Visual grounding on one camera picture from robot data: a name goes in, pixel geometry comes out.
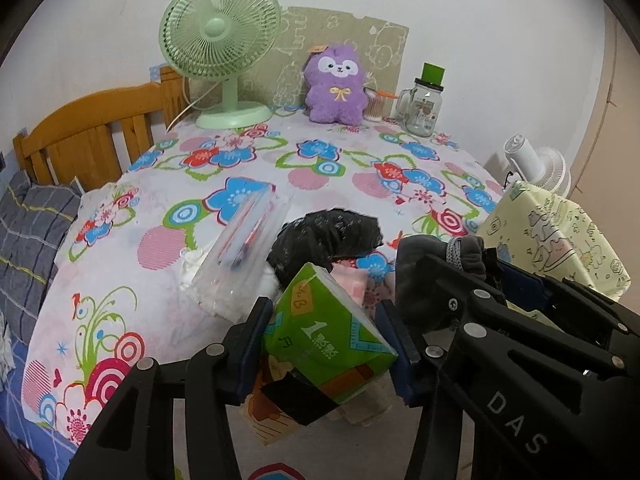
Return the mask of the yellow patterned storage box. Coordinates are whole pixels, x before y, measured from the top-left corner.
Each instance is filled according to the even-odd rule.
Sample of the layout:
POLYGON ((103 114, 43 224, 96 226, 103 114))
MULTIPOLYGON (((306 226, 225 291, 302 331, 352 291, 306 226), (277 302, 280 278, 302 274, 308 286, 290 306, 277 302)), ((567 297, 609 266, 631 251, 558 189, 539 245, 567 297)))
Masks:
POLYGON ((581 206, 523 181, 510 186, 478 235, 502 261, 570 278, 615 301, 631 285, 622 260, 581 206))

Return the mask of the grey sock bundle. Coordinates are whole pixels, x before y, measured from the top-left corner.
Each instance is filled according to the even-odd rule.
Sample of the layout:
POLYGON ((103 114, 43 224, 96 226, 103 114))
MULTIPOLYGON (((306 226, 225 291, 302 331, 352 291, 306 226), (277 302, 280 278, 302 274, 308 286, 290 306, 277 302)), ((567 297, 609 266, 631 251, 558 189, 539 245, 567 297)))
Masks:
POLYGON ((413 235, 399 242, 395 306, 409 330, 427 333, 450 326, 463 304, 462 287, 486 280, 484 240, 475 235, 443 242, 413 235))

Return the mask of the clear plastic packet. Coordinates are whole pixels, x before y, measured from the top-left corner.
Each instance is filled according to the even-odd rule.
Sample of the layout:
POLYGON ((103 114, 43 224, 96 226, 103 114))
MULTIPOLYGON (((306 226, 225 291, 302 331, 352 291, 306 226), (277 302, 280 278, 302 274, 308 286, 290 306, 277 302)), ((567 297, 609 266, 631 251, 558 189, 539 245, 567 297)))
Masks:
POLYGON ((186 294, 232 324, 247 320, 291 197, 273 190, 247 196, 198 266, 186 294))

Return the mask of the grey plaid pillow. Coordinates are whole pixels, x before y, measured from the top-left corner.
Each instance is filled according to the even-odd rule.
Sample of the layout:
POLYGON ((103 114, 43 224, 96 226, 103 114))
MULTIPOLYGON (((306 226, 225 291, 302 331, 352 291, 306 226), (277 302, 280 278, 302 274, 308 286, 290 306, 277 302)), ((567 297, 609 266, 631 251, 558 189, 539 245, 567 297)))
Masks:
POLYGON ((54 258, 80 205, 77 188, 40 185, 20 170, 1 197, 1 312, 27 344, 54 278, 54 258))

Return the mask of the black plastic bag roll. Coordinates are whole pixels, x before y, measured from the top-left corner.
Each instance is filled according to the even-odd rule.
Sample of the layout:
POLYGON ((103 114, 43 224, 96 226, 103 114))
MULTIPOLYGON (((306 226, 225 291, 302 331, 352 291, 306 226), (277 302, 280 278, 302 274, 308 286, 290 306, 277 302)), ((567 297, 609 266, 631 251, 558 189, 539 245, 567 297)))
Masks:
POLYGON ((267 262, 285 290, 306 263, 331 272, 334 261, 361 258, 382 243, 377 218, 342 208, 320 210, 282 226, 267 262))

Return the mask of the pink packet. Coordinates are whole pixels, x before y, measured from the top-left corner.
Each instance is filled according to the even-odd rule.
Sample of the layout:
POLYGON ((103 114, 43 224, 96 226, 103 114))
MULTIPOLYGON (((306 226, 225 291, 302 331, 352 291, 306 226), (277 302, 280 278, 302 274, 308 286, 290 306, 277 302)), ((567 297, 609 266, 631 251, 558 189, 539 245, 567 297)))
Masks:
POLYGON ((341 285, 348 296, 374 320, 376 306, 383 300, 395 301, 395 271, 391 270, 377 283, 366 269, 359 269, 344 262, 334 263, 332 278, 341 285))

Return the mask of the white standing fan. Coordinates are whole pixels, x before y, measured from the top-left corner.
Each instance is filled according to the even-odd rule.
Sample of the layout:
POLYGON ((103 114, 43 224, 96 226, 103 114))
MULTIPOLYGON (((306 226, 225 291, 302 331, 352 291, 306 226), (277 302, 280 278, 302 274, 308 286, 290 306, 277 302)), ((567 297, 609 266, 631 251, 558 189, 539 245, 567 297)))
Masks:
POLYGON ((570 168, 555 148, 534 148, 525 136, 516 134, 503 145, 503 154, 510 166, 504 180, 505 188, 523 181, 559 196, 567 197, 570 194, 570 168))

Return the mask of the floral tablecloth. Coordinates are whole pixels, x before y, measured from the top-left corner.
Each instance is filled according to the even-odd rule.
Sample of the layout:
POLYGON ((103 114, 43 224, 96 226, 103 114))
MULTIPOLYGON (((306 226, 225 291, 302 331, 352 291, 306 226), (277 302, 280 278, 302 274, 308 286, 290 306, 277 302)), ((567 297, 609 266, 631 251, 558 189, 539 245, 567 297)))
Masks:
POLYGON ((290 219, 332 208, 378 219, 381 245, 352 259, 368 274, 367 307, 390 291, 403 237, 474 233, 502 194, 442 133, 317 125, 299 112, 236 130, 182 122, 81 197, 29 341, 25 418, 77 448, 141 358, 181 361, 211 341, 224 321, 183 292, 186 270, 266 188, 290 198, 290 219))

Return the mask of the green tissue pack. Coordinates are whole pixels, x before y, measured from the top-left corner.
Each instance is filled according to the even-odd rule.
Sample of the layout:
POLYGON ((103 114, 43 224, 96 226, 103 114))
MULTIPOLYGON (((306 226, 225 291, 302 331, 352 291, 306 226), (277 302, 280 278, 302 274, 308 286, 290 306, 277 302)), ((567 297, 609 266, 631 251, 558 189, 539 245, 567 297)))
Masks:
POLYGON ((335 411, 397 359, 346 290, 312 263, 281 295, 262 345, 265 361, 243 412, 263 445, 335 411))

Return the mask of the toothpick jar orange lid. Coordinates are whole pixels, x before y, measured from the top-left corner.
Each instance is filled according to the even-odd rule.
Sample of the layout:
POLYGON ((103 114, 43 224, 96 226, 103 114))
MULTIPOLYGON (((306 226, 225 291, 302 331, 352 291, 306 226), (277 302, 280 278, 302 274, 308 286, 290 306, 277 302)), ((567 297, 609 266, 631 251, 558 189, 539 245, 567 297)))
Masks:
POLYGON ((368 98, 368 105, 363 111, 363 118, 369 122, 380 122, 386 105, 398 99, 396 94, 371 88, 364 88, 364 93, 368 98))

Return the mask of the beige door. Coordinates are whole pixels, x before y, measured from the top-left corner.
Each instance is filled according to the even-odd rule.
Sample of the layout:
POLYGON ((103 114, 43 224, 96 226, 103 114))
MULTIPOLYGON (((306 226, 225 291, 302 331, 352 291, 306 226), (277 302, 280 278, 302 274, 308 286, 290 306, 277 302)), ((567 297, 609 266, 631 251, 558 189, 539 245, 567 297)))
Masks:
POLYGON ((598 226, 617 226, 639 206, 639 53, 611 11, 605 12, 600 84, 572 165, 570 199, 598 226))

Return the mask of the green desk fan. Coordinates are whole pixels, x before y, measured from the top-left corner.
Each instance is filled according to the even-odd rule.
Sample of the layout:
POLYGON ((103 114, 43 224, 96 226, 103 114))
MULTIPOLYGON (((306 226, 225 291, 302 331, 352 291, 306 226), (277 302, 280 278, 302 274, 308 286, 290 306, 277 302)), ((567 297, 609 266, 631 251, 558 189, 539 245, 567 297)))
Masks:
POLYGON ((266 122, 270 108, 239 98, 239 78, 269 53, 279 35, 278 0, 171 0, 158 30, 160 50, 178 74, 221 85, 221 101, 195 123, 207 130, 266 122))

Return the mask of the glass jar green lid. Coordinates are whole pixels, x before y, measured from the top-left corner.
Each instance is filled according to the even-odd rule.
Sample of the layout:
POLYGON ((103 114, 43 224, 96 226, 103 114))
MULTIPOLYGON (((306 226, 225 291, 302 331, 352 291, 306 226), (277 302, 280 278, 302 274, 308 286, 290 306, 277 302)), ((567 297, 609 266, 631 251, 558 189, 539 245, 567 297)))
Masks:
POLYGON ((435 133, 442 108, 445 69, 424 63, 421 75, 411 89, 402 90, 396 103, 396 114, 408 133, 429 138, 435 133))

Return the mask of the purple plush toy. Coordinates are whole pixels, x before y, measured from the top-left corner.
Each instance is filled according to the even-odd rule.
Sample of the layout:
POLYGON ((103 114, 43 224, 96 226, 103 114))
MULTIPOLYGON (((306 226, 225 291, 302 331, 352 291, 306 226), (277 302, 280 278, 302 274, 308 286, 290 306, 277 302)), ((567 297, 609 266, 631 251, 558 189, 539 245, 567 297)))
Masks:
POLYGON ((368 105, 364 76, 358 55, 348 44, 332 44, 311 55, 304 68, 309 120, 360 126, 368 105))

